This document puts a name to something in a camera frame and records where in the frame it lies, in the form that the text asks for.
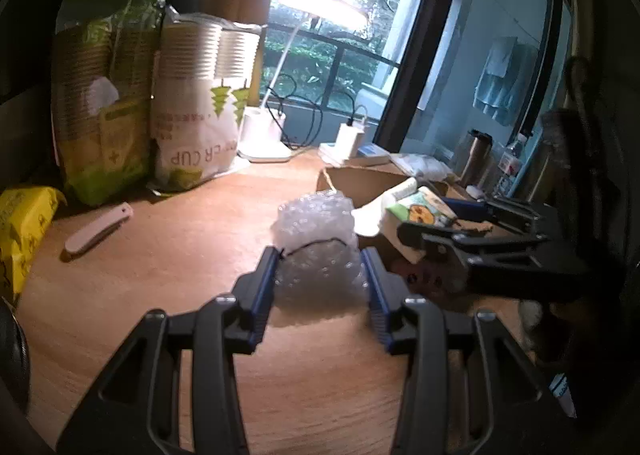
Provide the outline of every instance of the window frame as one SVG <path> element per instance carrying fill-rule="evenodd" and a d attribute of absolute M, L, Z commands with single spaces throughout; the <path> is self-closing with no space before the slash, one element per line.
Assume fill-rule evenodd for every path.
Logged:
<path fill-rule="evenodd" d="M 420 1 L 396 83 L 374 136 L 374 143 L 389 152 L 400 151 L 404 143 L 433 66 L 452 1 Z M 571 0 L 565 1 L 573 15 Z M 530 135 L 538 118 L 558 50 L 561 21 L 562 0 L 547 0 L 541 52 L 538 53 L 535 69 L 537 76 L 535 81 L 530 82 L 527 96 L 513 125 L 511 139 L 521 132 Z"/>

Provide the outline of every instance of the wooden table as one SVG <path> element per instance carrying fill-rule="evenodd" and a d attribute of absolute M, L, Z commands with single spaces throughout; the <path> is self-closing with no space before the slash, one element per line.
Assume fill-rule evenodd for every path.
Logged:
<path fill-rule="evenodd" d="M 53 445 L 111 353 L 151 308 L 189 311 L 252 271 L 283 202 L 315 191 L 315 152 L 252 165 L 180 196 L 132 202 L 135 216 L 70 263 L 66 237 L 104 209 L 59 218 L 36 255 L 18 308 L 31 349 L 29 419 Z M 502 318 L 513 307 L 498 309 Z M 254 454 L 386 454 L 405 359 L 385 355 L 364 315 L 269 327 L 255 355 L 236 356 Z M 190 363 L 180 435 L 191 448 Z"/>

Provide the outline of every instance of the bubble-wrapped object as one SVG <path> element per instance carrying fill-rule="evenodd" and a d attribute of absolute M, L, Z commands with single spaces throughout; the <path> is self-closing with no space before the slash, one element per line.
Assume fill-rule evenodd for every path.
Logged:
<path fill-rule="evenodd" d="M 271 230 L 284 259 L 274 303 L 290 321 L 328 319 L 366 305 L 352 210 L 353 202 L 340 192 L 305 195 L 279 208 Z"/>

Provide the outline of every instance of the yellow bag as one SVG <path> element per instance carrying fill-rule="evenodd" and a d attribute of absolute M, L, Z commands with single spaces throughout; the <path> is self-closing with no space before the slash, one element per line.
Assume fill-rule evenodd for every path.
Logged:
<path fill-rule="evenodd" d="M 65 196 L 49 187 L 12 188 L 0 195 L 0 295 L 16 305 L 31 261 Z"/>

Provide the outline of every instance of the water bottle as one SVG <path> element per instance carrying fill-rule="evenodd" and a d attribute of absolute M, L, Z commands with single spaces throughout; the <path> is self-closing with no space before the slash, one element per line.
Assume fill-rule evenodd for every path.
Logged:
<path fill-rule="evenodd" d="M 519 133 L 516 140 L 513 141 L 504 150 L 504 154 L 498 162 L 498 169 L 500 170 L 500 180 L 495 186 L 494 197 L 508 197 L 511 191 L 511 187 L 522 168 L 522 152 L 527 144 L 527 136 Z"/>

